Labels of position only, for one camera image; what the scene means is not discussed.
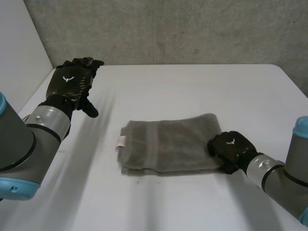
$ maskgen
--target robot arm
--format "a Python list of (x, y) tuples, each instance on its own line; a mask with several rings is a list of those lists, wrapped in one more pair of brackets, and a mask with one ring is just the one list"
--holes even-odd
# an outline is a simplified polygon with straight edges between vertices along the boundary
[(216, 136), (208, 148), (224, 161), (225, 173), (243, 170), (257, 187), (308, 226), (308, 116), (296, 122), (286, 164), (258, 153), (236, 131)]
[(68, 134), (73, 111), (98, 116), (87, 96), (101, 65), (102, 61), (83, 58), (58, 66), (46, 101), (25, 123), (0, 94), (0, 198), (31, 199)]

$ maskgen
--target table surface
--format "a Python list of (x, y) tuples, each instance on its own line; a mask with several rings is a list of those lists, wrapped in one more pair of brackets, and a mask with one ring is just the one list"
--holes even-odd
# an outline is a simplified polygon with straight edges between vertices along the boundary
[[(44, 99), (52, 73), (20, 112)], [(30, 201), (0, 202), (1, 231), (307, 230), (246, 176), (128, 177), (116, 141), (129, 120), (215, 113), (258, 149), (285, 161), (295, 120), (308, 100), (274, 65), (101, 67), (90, 91), (96, 119), (74, 112), (70, 135)]]

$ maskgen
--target towel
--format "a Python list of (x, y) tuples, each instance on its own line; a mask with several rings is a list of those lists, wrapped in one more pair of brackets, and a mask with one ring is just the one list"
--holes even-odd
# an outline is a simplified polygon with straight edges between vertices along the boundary
[(218, 169), (222, 161), (210, 156), (207, 143), (221, 129), (214, 114), (183, 120), (129, 121), (118, 149), (123, 172), (152, 170), (158, 173)]

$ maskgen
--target white label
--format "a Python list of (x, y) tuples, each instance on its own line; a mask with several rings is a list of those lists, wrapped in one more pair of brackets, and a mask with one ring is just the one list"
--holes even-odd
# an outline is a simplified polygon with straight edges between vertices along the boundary
[(125, 138), (126, 138), (126, 136), (120, 136), (119, 139), (117, 139), (116, 146), (117, 147), (125, 147)]

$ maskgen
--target white wall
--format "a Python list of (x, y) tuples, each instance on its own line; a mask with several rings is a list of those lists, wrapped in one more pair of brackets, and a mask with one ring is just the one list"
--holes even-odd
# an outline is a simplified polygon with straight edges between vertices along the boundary
[(24, 2), (0, 0), (0, 91), (17, 112), (51, 70)]

